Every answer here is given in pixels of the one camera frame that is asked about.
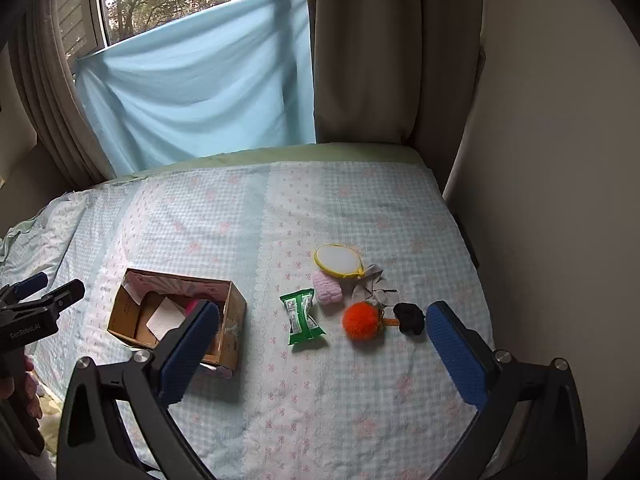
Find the person's left hand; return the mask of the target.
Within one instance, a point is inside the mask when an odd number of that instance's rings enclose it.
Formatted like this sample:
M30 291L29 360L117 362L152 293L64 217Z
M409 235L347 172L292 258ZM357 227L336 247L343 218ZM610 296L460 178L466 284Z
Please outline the person's left hand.
M38 382L32 377L34 363L29 356L24 356L24 373L19 380L13 377L2 378L0 380L0 398L9 399L17 390L20 393L26 411L31 418L42 419L42 409L37 394Z

